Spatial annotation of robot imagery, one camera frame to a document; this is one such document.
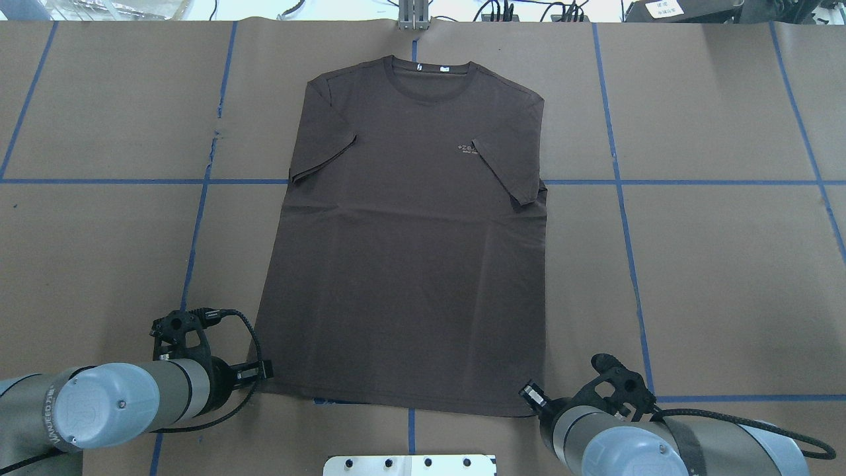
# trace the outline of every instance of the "short sleeve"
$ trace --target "short sleeve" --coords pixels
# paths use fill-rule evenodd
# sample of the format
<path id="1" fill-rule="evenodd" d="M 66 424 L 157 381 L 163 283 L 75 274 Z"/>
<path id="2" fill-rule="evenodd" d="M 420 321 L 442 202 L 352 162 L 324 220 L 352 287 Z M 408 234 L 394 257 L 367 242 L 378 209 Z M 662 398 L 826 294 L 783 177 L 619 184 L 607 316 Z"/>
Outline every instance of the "short sleeve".
<path id="1" fill-rule="evenodd" d="M 313 174 L 341 155 L 355 141 L 352 126 L 332 107 L 325 79 L 309 81 L 297 142 L 291 158 L 291 183 Z"/>
<path id="2" fill-rule="evenodd" d="M 542 118 L 543 98 L 534 95 L 528 106 L 473 139 L 476 151 L 520 205 L 537 198 Z"/>

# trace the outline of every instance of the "printed logo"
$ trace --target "printed logo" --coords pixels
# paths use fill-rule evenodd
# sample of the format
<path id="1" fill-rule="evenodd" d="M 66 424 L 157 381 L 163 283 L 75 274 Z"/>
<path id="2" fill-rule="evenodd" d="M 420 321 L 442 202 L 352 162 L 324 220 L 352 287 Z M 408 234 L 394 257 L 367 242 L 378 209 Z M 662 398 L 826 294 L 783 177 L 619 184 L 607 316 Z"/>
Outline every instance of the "printed logo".
<path id="1" fill-rule="evenodd" d="M 476 155 L 479 155 L 479 151 L 475 150 L 473 144 L 470 144 L 468 146 L 459 146 L 459 150 L 463 153 L 474 153 Z"/>
<path id="2" fill-rule="evenodd" d="M 54 445 L 58 444 L 60 439 L 58 434 L 56 434 L 56 426 L 53 423 L 53 405 L 55 404 L 56 399 L 54 396 L 56 395 L 56 386 L 50 385 L 47 389 L 47 394 L 44 396 L 44 407 L 42 416 L 44 418 L 44 426 L 47 428 L 47 438 L 50 440 L 51 443 Z"/>

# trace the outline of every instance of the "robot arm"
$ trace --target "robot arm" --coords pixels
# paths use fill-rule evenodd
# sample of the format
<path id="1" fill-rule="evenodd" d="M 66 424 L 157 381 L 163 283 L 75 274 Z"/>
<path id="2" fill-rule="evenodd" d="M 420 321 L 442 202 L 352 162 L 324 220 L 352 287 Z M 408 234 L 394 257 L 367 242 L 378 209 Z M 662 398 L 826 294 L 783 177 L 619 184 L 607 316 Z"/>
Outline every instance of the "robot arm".
<path id="1" fill-rule="evenodd" d="M 834 450 L 813 438 L 769 423 L 701 410 L 662 411 L 639 374 L 616 358 L 597 354 L 599 373 L 573 398 L 550 400 L 529 382 L 520 394 L 541 420 L 544 444 L 576 476 L 808 476 L 805 457 L 833 459 Z M 612 396 L 596 387 L 608 382 Z M 635 410 L 631 421 L 628 404 Z M 654 413 L 650 422 L 641 422 Z M 708 417 L 682 422 L 673 415 Z M 802 451 L 794 439 L 825 453 Z"/>
<path id="2" fill-rule="evenodd" d="M 233 390 L 255 388 L 259 380 L 272 377 L 272 366 L 261 360 L 257 344 L 256 363 L 230 367 L 212 356 L 204 329 L 228 315 L 240 316 L 255 339 L 249 322 L 237 311 L 174 311 L 153 322 L 153 362 L 107 363 L 0 381 L 0 474 L 14 471 L 19 466 L 13 463 L 33 455 L 62 452 L 75 457 L 54 458 L 28 469 L 82 474 L 78 454 L 82 450 L 121 445 L 142 433 L 211 412 Z M 197 333 L 199 345 L 187 347 L 189 332 Z"/>

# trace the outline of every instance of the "neckline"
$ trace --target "neckline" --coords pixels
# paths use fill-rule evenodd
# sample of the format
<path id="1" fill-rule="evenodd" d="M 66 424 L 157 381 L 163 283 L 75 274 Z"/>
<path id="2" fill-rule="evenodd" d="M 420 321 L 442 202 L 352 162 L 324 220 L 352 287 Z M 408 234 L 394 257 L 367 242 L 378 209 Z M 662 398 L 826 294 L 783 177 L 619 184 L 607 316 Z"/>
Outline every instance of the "neckline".
<path id="1" fill-rule="evenodd" d="M 397 92 L 399 92 L 403 96 L 422 102 L 444 102 L 460 96 L 461 93 L 465 92 L 467 88 L 469 88 L 470 85 L 473 83 L 473 79 L 475 78 L 476 72 L 479 69 L 479 65 L 473 63 L 472 61 L 466 64 L 427 64 L 406 61 L 404 59 L 399 59 L 393 55 L 386 56 L 382 59 L 382 62 L 385 65 L 385 76 L 387 76 L 387 80 L 391 83 L 391 86 L 393 86 L 393 88 L 396 89 Z M 449 71 L 443 71 L 442 68 L 449 68 Z M 448 94 L 441 94 L 436 96 L 420 94 L 417 91 L 409 89 L 399 80 L 399 78 L 397 77 L 396 69 L 405 69 L 407 71 L 414 72 L 420 71 L 421 73 L 428 74 L 463 75 L 464 84 L 462 84 L 460 88 L 453 90 Z"/>

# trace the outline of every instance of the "metal plate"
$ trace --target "metal plate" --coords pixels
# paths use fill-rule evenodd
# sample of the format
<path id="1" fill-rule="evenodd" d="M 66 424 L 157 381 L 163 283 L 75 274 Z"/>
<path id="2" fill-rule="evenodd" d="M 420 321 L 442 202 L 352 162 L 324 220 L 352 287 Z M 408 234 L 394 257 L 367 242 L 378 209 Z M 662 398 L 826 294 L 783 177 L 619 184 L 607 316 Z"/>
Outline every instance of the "metal plate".
<path id="1" fill-rule="evenodd" d="M 492 455 L 415 455 L 380 457 L 331 457 L 323 476 L 496 476 Z"/>

